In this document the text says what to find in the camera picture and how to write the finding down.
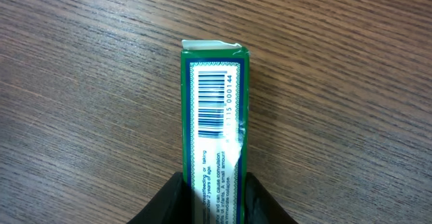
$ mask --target blue border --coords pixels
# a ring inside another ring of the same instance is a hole
[[[237,59],[237,58],[191,58],[186,59],[186,154],[187,154],[187,162],[188,162],[188,186],[191,187],[192,180],[191,180],[191,158],[190,158],[190,64],[196,63],[196,62],[234,62],[240,64],[240,91],[239,91],[239,106],[238,106],[238,121],[243,122],[243,102],[244,102],[244,59]],[[238,128],[238,135],[240,137],[241,129]],[[241,207],[242,207],[242,185],[243,185],[243,179],[242,179],[242,169],[243,169],[243,156],[240,154],[240,158],[238,159],[238,168],[237,168],[237,176],[238,176],[238,189],[237,189],[237,223],[240,224],[240,213],[241,213]]]

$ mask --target barcode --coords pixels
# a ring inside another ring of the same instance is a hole
[[[198,137],[223,138],[226,71],[198,73]]]

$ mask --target wooden table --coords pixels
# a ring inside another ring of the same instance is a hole
[[[180,40],[252,53],[299,223],[432,223],[432,0],[0,0],[0,222],[125,223],[182,170]]]

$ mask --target green box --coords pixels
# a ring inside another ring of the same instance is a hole
[[[249,52],[221,41],[183,46],[183,172],[192,222],[243,224]]]

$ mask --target tabletop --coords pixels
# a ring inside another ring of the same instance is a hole
[[[0,222],[125,223],[182,170],[182,39],[250,51],[299,223],[432,223],[432,0],[0,0]]]

